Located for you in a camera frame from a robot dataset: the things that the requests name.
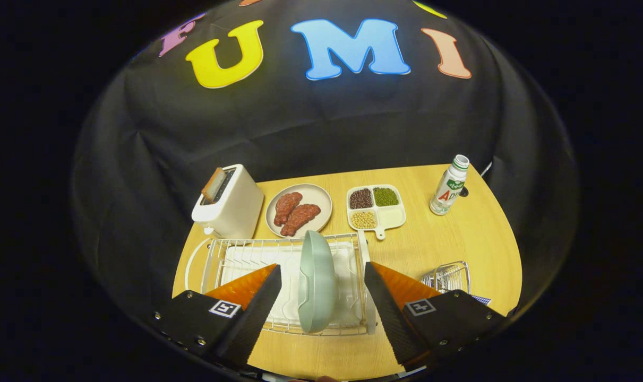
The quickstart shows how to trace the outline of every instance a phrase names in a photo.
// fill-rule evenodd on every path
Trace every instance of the letter m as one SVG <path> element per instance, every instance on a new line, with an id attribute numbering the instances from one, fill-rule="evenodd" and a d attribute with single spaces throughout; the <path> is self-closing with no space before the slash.
<path id="1" fill-rule="evenodd" d="M 305 37 L 312 68 L 307 78 L 325 80 L 338 77 L 342 68 L 331 61 L 331 51 L 353 73 L 362 71 L 368 51 L 373 51 L 373 62 L 368 68 L 377 74 L 408 74 L 411 68 L 404 63 L 399 51 L 393 22 L 377 19 L 363 20 L 357 35 L 349 36 L 329 20 L 309 20 L 290 27 Z"/>

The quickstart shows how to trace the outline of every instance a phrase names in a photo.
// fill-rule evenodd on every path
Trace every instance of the bread slice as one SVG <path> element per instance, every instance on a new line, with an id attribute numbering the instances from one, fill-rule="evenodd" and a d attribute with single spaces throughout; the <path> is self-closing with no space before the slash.
<path id="1" fill-rule="evenodd" d="M 213 203 L 213 199 L 217 196 L 217 191 L 220 190 L 220 186 L 222 186 L 222 182 L 225 181 L 226 177 L 227 174 L 220 167 L 215 169 L 212 177 L 210 177 L 210 180 L 205 184 L 205 187 L 201 191 L 205 201 Z"/>

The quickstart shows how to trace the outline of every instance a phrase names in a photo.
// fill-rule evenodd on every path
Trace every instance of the plastic bottle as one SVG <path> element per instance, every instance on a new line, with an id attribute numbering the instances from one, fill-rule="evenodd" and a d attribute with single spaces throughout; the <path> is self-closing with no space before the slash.
<path id="1" fill-rule="evenodd" d="M 467 157 L 456 155 L 447 171 L 444 172 L 435 196 L 430 199 L 430 211 L 435 215 L 446 215 L 451 205 L 456 201 L 465 185 L 469 165 L 470 160 Z"/>

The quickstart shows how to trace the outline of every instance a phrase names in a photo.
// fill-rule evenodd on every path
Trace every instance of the white toaster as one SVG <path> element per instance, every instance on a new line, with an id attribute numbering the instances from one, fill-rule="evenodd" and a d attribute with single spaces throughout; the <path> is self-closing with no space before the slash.
<path id="1" fill-rule="evenodd" d="M 192 220 L 206 235 L 219 239 L 253 239 L 262 203 L 260 187 L 241 164 L 222 167 L 227 175 L 215 197 L 208 204 L 201 194 L 192 211 Z"/>

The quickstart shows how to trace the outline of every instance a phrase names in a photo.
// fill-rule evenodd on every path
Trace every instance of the kidney beans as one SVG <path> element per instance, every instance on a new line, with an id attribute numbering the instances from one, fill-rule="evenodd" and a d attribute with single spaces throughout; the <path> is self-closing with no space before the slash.
<path id="1" fill-rule="evenodd" d="M 373 206 L 371 191 L 368 188 L 358 189 L 350 195 L 350 209 L 369 208 Z"/>

